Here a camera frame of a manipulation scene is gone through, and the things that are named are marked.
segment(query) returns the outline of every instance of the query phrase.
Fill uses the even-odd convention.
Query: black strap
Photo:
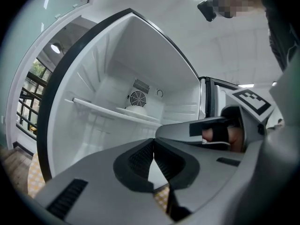
[[[215,124],[212,127],[212,132],[212,142],[229,142],[228,130],[225,124]]]

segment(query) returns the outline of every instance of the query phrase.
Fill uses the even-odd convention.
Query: wooden floor
[[[27,177],[32,156],[19,147],[7,150],[0,146],[0,159],[14,187],[27,194]]]

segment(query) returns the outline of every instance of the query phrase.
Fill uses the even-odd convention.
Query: black camera
[[[202,12],[207,21],[212,22],[216,18],[217,14],[208,1],[200,2],[197,7]]]

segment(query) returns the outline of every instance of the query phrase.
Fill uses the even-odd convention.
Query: fan grille
[[[130,103],[131,105],[144,107],[146,104],[145,94],[140,91],[133,92],[130,96]]]

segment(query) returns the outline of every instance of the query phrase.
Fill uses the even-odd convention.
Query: round ceiling light
[[[60,53],[60,49],[58,48],[58,46],[51,44],[51,48],[53,51],[55,51],[56,53]]]

